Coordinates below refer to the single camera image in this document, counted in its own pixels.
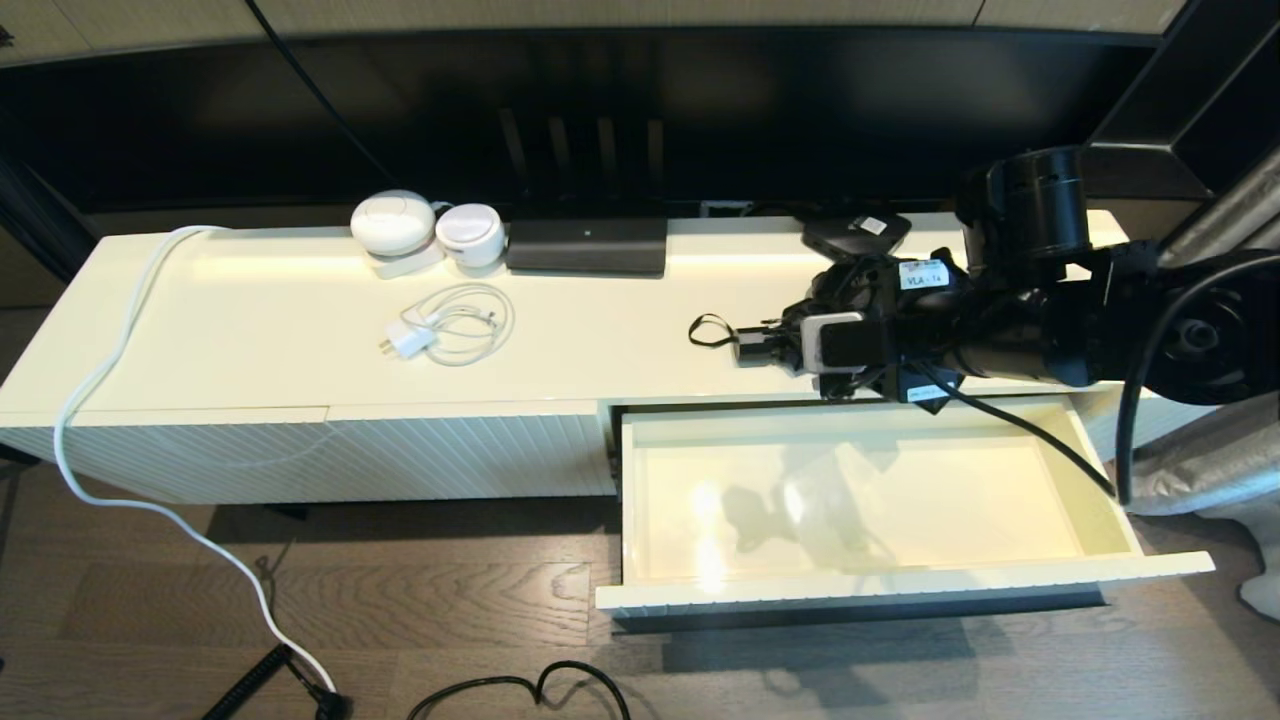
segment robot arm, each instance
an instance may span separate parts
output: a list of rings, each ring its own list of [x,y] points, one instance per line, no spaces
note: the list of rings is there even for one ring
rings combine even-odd
[[[1222,405],[1277,387],[1280,254],[1262,250],[1161,270],[1152,242],[1093,249],[1075,149],[997,163],[966,179],[956,215],[969,269],[844,254],[767,327],[737,329],[742,365],[814,373],[827,400],[870,387],[938,413],[940,384],[968,375],[1084,387],[1125,380],[1117,432],[1121,502],[1146,386]],[[1089,270],[1066,281],[1066,268]]]

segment coiled black cable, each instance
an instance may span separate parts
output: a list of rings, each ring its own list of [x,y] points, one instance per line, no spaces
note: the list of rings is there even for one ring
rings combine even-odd
[[[266,657],[257,661],[257,665],[250,667],[248,673],[244,673],[244,676],[232,685],[232,689],[227,691],[221,700],[214,703],[214,707],[205,714],[204,720],[227,720],[236,715],[239,706],[253,697],[253,693],[292,659],[293,648],[284,643],[275,646],[271,652],[266,653]]]
[[[520,685],[529,691],[529,694],[534,698],[534,705],[541,705],[547,697],[543,694],[543,687],[547,684],[547,678],[562,667],[571,667],[573,670],[581,670],[588,675],[591,675],[599,680],[613,696],[613,701],[618,705],[618,712],[621,714],[621,720],[631,720],[631,711],[627,708],[627,701],[622,697],[622,691],[618,689],[617,683],[614,683],[608,675],[602,670],[588,665],[586,662],[577,662],[576,660],[561,660],[558,662],[552,662],[543,669],[541,675],[538,676],[538,684],[530,683],[524,678],[517,678],[515,675],[497,675],[493,678],[480,678],[476,680],[467,680],[465,683],[458,683],[456,685],[449,685],[442,691],[436,691],[425,698],[422,702],[413,706],[413,710],[408,711],[406,720],[422,720],[426,717],[431,706],[442,700],[457,694],[462,691],[468,691],[471,688],[480,688],[484,685]]]

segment white cabinet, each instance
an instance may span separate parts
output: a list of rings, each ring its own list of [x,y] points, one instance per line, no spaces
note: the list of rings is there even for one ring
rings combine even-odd
[[[965,263],[954,217],[909,219],[899,255],[947,247]],[[1101,211],[1089,213],[1089,233],[1098,246],[1126,240]],[[97,245],[0,387],[0,442],[51,457],[59,407],[110,352],[163,240]],[[672,220],[660,279],[502,268],[472,278],[442,263],[380,281],[346,228],[200,234],[160,268],[128,350],[76,416],[69,456],[90,475],[168,502],[613,493],[605,448],[623,407],[817,398],[813,378],[737,368],[730,348],[695,347],[685,329],[703,313],[737,325],[777,316],[827,266],[790,218]],[[443,368],[379,350],[401,309],[475,279],[516,306],[498,354]],[[1069,388],[970,378],[965,389]],[[1089,407],[1101,438],[1112,404]]]

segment white cable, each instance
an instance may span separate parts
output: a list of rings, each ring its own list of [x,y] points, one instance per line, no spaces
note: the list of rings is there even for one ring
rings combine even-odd
[[[262,609],[262,618],[266,620],[266,626],[270,628],[271,634],[276,637],[282,643],[289,646],[294,653],[302,660],[307,661],[315,669],[316,674],[324,682],[325,687],[330,692],[338,692],[333,684],[333,679],[329,673],[325,671],[324,666],[320,665],[315,657],[311,656],[302,646],[289,639],[280,628],[275,624],[275,619],[271,618],[271,609],[266,603],[266,593],[262,591],[262,583],[257,579],[257,575],[248,569],[247,565],[241,562],[238,557],[228,552],[225,548],[215,543],[214,541],[206,538],[205,536],[196,532],[180,515],[164,507],[163,505],[156,505],[154,502],[142,502],[138,500],[108,500],[101,497],[95,497],[81,487],[79,480],[76,479],[76,474],[72,473],[70,464],[67,461],[67,427],[70,424],[72,418],[76,411],[79,410],[84,401],[93,393],[102,379],[115,368],[115,364],[120,361],[120,356],[124,355],[124,348],[129,342],[129,336],[133,334],[133,327],[138,322],[138,315],[141,314],[142,305],[146,304],[147,296],[151,293],[151,286],[155,283],[155,275],[160,270],[160,265],[164,263],[169,252],[178,246],[182,241],[200,233],[204,231],[227,229],[216,225],[188,225],[184,228],[178,228],[165,237],[164,242],[156,247],[155,252],[147,260],[146,268],[142,272],[142,277],[138,278],[138,284],[133,288],[133,297],[129,300],[128,314],[124,319],[124,328],[120,331],[120,337],[115,343],[115,350],[111,355],[102,361],[92,373],[90,373],[81,384],[72,391],[70,397],[67,398],[67,404],[63,405],[61,411],[58,414],[58,419],[54,421],[54,459],[58,461],[58,469],[63,473],[63,479],[67,480],[67,487],[70,488],[72,493],[82,501],[96,505],[99,507],[136,507],[138,510],[150,510],[152,512],[159,512],[165,518],[173,520],[179,528],[183,529],[188,536],[192,537],[200,544],[207,547],[209,550],[221,555],[228,562],[234,565],[244,577],[248,578],[250,583],[253,585],[253,592],[257,593],[257,603]]]
[[[461,305],[463,297],[492,297],[498,301],[502,311],[485,310],[475,305]],[[511,337],[516,327],[516,306],[500,290],[484,283],[460,283],[438,290],[401,311],[401,319],[416,328],[431,331],[435,336],[453,336],[479,340],[463,347],[447,347],[445,343],[431,342],[424,352],[440,365],[461,368],[479,363],[493,355]],[[470,322],[485,328],[485,332],[468,333],[449,329],[458,323]],[[444,355],[461,355],[461,359],[448,359]]]

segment label sticker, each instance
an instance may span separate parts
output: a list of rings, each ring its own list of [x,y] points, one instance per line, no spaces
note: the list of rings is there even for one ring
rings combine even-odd
[[[908,402],[920,402],[923,400],[933,400],[934,397],[946,397],[947,392],[938,386],[920,386],[913,387],[906,391]]]
[[[943,287],[951,282],[951,273],[942,260],[918,260],[913,263],[900,263],[897,277],[902,290],[920,290],[922,287]]]
[[[888,223],[886,223],[884,220],[877,220],[876,218],[872,218],[870,215],[863,218],[863,222],[860,222],[858,224],[861,225],[863,229],[865,229],[867,232],[869,232],[872,234],[879,234],[879,233],[884,232],[884,228],[888,227]]]

